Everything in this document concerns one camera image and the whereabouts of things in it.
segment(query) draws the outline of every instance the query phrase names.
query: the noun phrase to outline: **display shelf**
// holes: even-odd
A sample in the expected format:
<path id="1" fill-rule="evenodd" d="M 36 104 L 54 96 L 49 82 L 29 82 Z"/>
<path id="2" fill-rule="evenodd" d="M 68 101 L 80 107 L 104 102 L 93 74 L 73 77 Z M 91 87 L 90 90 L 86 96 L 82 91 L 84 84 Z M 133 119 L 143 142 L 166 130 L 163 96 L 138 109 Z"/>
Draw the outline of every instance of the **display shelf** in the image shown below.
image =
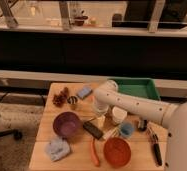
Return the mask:
<path id="1" fill-rule="evenodd" d="M 143 15 L 143 6 L 146 5 L 144 2 L 151 3 L 151 8 L 145 13 L 146 16 Z M 177 1 L 164 4 L 163 0 L 139 2 L 11 0 L 8 4 L 18 25 L 10 28 L 5 20 L 7 17 L 2 15 L 0 9 L 0 30 L 187 37 L 187 4 L 186 8 L 182 9 L 181 6 L 179 10 L 177 6 L 180 6 L 180 3 Z M 178 20 L 166 19 L 167 16 L 173 17 L 176 13 L 178 16 L 174 17 L 179 18 Z"/>

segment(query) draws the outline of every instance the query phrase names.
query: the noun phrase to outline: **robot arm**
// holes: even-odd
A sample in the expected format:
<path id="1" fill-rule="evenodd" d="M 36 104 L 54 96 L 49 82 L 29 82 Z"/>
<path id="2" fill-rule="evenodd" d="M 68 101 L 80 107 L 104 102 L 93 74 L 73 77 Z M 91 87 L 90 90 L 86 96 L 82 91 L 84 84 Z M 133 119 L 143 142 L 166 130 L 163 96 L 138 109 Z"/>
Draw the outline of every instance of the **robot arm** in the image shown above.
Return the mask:
<path id="1" fill-rule="evenodd" d="M 94 91 L 94 107 L 98 114 L 106 113 L 110 105 L 117 106 L 168 128 L 169 119 L 177 105 L 120 94 L 117 89 L 117 84 L 109 80 Z"/>
<path id="2" fill-rule="evenodd" d="M 109 80 L 94 90 L 94 109 L 98 115 L 109 106 L 118 106 L 168 129 L 165 171 L 187 171 L 187 103 L 174 105 L 123 95 Z"/>

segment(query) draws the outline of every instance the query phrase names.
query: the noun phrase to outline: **blue sponge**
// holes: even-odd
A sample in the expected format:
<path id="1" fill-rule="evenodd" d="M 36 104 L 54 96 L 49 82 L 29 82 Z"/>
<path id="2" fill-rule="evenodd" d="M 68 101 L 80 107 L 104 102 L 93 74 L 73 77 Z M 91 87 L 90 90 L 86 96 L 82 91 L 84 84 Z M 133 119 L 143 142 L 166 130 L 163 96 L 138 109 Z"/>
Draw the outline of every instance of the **blue sponge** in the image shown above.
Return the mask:
<path id="1" fill-rule="evenodd" d="M 80 99 L 84 99 L 85 97 L 87 97 L 89 94 L 92 93 L 92 89 L 89 86 L 84 86 L 81 90 L 79 90 L 76 95 L 80 98 Z"/>

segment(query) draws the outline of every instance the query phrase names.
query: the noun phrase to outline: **wooden tabletop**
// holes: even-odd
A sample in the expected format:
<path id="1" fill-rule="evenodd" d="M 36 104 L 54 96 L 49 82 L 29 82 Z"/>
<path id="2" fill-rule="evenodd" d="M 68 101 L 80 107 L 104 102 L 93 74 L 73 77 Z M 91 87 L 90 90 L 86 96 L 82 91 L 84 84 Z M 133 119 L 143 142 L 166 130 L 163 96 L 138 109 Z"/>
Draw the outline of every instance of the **wooden tabletop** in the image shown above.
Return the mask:
<path id="1" fill-rule="evenodd" d="M 105 141 L 96 141 L 96 151 L 100 159 L 100 167 L 95 167 L 91 161 L 90 156 L 90 141 L 91 135 L 82 128 L 77 134 L 68 140 L 71 147 L 71 154 L 67 157 L 52 162 L 45 153 L 46 144 L 56 137 L 53 131 L 53 120 L 57 115 L 65 111 L 72 111 L 68 104 L 64 104 L 61 108 L 56 107 L 53 102 L 54 94 L 64 88 L 68 87 L 70 95 L 75 95 L 75 92 L 81 89 L 84 85 L 89 85 L 93 89 L 99 83 L 53 83 L 47 98 L 45 110 L 40 122 L 39 131 L 36 137 L 32 157 L 30 160 L 29 169 L 31 171 L 83 171 L 83 170 L 117 170 L 112 168 L 103 156 L 103 146 Z M 92 95 L 88 96 L 85 100 L 79 100 L 78 107 L 74 110 L 81 120 L 88 120 L 95 116 L 92 109 Z M 135 115 L 128 115 L 127 120 L 137 127 L 138 117 Z M 164 163 L 166 151 L 166 138 L 167 131 L 160 126 L 150 123 L 153 130 L 158 134 L 159 144 Z M 110 118 L 106 118 L 103 131 L 106 132 L 113 125 Z M 130 162 L 118 170 L 127 171 L 163 171 L 163 166 L 157 166 L 152 152 L 152 146 L 149 142 L 149 135 L 146 132 L 140 133 L 135 131 L 133 135 L 126 140 L 131 148 Z"/>

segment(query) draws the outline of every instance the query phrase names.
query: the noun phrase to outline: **green tray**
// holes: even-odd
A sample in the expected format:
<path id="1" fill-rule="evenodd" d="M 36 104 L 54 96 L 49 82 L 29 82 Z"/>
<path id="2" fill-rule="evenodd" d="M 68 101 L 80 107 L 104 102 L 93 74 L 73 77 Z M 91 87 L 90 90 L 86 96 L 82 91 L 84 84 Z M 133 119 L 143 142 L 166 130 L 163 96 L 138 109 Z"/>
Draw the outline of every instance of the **green tray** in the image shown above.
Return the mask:
<path id="1" fill-rule="evenodd" d="M 156 90 L 155 84 L 150 78 L 113 78 L 112 80 L 118 84 L 120 93 L 153 100 L 160 100 L 160 96 Z"/>

